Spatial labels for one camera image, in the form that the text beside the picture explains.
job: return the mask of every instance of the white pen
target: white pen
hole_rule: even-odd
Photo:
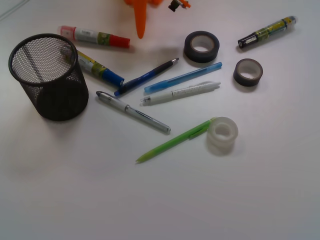
[[[219,81],[218,82],[205,81],[205,82],[202,82],[198,85],[189,86],[189,87],[182,88],[182,89],[155,93],[155,94],[152,94],[151,96],[146,96],[146,97],[142,98],[141,102],[154,104],[156,102],[171,101],[176,98],[188,97],[188,96],[196,95],[196,94],[202,94],[202,93],[213,91],[216,88],[219,88],[220,84],[221,84],[221,82],[219,82]]]
[[[104,101],[105,103],[108,103],[115,108],[131,115],[132,117],[139,119],[147,124],[150,124],[154,126],[155,128],[165,132],[166,134],[169,134],[171,131],[171,128],[168,125],[165,125],[164,123],[144,114],[143,112],[140,112],[134,108],[132,108],[130,105],[124,103],[123,101],[120,101],[119,99],[115,98],[114,96],[103,92],[103,91],[97,91],[96,94],[98,95],[99,99]]]

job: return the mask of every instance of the blue cap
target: blue cap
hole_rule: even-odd
[[[104,70],[102,74],[102,79],[108,83],[111,83],[117,86],[118,88],[122,86],[125,80],[123,77],[120,77],[119,75],[115,74],[113,71],[109,70],[108,68]]]

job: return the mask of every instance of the ballpoint pen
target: ballpoint pen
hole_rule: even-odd
[[[113,46],[126,49],[130,47],[129,38],[120,37],[100,31],[93,31],[81,27],[59,26],[58,34],[73,41],[88,42],[98,45]]]
[[[151,151],[148,151],[147,153],[143,154],[135,162],[137,164],[141,164],[141,163],[148,161],[148,160],[152,159],[153,157],[167,151],[168,149],[184,142],[187,139],[191,140],[191,139],[205,133],[208,130],[211,122],[214,119],[216,119],[216,118],[213,117],[210,120],[196,126],[195,128],[192,128],[191,130],[186,131],[185,133],[182,133],[181,135],[165,142],[164,144],[157,146],[156,148],[152,149]]]
[[[140,77],[137,77],[136,79],[133,79],[131,81],[126,82],[117,91],[114,92],[114,95],[120,96],[120,95],[126,93],[127,91],[137,87],[138,85],[140,85],[142,83],[146,83],[147,81],[151,80],[151,78],[153,78],[154,76],[156,76],[156,75],[160,74],[161,72],[163,72],[164,70],[170,68],[178,60],[179,60],[179,58],[173,59],[171,61],[167,61],[166,63],[156,67],[155,69],[151,70],[150,72],[148,72]]]
[[[141,102],[154,104],[156,102],[171,101],[176,98],[188,97],[191,95],[213,91],[214,89],[219,87],[220,84],[221,82],[219,81],[218,82],[205,81],[198,85],[189,86],[182,89],[155,93],[155,94],[152,94],[151,96],[146,96],[142,98]]]
[[[160,81],[158,83],[155,83],[153,85],[147,86],[144,88],[144,91],[147,94],[153,93],[153,92],[157,92],[157,91],[161,91],[163,89],[172,87],[174,85],[183,83],[185,81],[188,81],[190,79],[211,73],[215,70],[221,69],[222,67],[222,63],[218,62],[216,64],[192,71],[192,72],[188,72],[186,74],[180,75],[180,76],[176,76],[174,78],[171,78],[169,80],[164,80],[164,81]]]
[[[125,112],[128,115],[131,115],[136,119],[139,119],[147,124],[154,126],[155,128],[161,130],[162,132],[165,132],[167,134],[170,133],[171,128],[168,125],[165,125],[164,123],[132,108],[130,105],[120,101],[114,96],[103,91],[97,91],[96,94],[98,95],[99,99],[101,99],[105,103],[114,106],[115,108]]]

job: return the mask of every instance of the silver pen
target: silver pen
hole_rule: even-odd
[[[161,130],[162,132],[165,132],[166,134],[170,133],[171,128],[168,125],[165,125],[164,123],[144,114],[143,112],[140,112],[132,108],[130,105],[120,101],[114,96],[103,91],[97,91],[96,94],[105,103],[114,106],[115,108],[135,117],[136,119],[139,119],[147,124],[154,126],[155,128]]]

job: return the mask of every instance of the pen holder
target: pen holder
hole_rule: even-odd
[[[46,119],[69,120],[87,106],[89,93],[76,47],[63,36],[46,33],[23,40],[10,55],[9,70]]]

